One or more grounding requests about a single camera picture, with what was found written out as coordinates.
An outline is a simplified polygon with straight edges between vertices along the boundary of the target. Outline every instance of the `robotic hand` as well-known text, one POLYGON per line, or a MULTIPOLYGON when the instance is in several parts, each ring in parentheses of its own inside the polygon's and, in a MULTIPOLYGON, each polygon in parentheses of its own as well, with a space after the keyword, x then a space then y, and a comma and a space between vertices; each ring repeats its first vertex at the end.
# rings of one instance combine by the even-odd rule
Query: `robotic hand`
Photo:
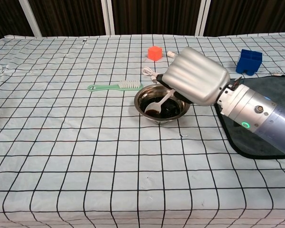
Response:
POLYGON ((201 106, 221 106, 221 113, 285 153, 285 108, 237 81, 200 52, 186 47, 157 81, 174 95, 201 106))

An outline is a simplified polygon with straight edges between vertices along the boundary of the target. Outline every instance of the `spoon handle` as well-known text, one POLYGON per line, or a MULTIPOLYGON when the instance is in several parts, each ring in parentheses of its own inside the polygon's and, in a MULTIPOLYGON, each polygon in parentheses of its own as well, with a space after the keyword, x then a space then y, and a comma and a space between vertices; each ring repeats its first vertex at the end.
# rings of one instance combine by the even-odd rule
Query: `spoon handle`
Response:
POLYGON ((163 99, 158 103, 159 105, 162 105, 166 100, 168 100, 169 97, 171 97, 173 95, 173 93, 175 92, 174 89, 170 90, 166 96, 163 97, 163 99))

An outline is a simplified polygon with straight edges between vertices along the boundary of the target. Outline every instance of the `stainless steel bowl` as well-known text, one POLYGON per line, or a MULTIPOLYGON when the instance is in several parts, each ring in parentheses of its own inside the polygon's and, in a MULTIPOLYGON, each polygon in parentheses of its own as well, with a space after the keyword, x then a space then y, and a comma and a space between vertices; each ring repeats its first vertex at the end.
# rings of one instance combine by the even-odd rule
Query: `stainless steel bowl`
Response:
POLYGON ((166 124, 168 122, 171 122, 173 120, 177 120, 183 115, 185 115, 190 108, 190 104, 177 99, 175 96, 170 97, 173 101, 176 102, 178 105, 178 108, 180 109, 180 113, 174 117, 170 118, 155 118, 153 116, 149 116, 146 113, 144 113, 142 104, 148 102, 150 99, 155 98, 155 97, 164 97, 167 93, 169 92, 169 89, 164 87, 161 84, 154 84, 154 85, 149 85, 144 88, 142 88, 135 96, 134 99, 134 105, 137 111, 146 117, 147 119, 156 122, 157 124, 166 124))

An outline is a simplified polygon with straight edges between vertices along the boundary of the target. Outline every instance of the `green indicator light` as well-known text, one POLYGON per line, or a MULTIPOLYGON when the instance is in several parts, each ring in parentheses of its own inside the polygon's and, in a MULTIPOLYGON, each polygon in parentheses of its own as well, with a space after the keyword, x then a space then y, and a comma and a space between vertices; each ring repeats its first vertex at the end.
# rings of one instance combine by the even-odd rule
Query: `green indicator light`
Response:
POLYGON ((250 127, 250 125, 247 122, 242 122, 242 126, 245 127, 245 128, 249 128, 250 127))

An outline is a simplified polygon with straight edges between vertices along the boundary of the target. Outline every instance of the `red block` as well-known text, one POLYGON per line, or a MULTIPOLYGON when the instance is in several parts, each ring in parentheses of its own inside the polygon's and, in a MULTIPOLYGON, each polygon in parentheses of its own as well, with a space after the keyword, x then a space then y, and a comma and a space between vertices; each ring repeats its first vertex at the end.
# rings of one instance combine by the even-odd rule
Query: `red block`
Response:
POLYGON ((162 57, 162 48, 158 46, 153 46, 148 49, 148 58, 157 61, 162 57))

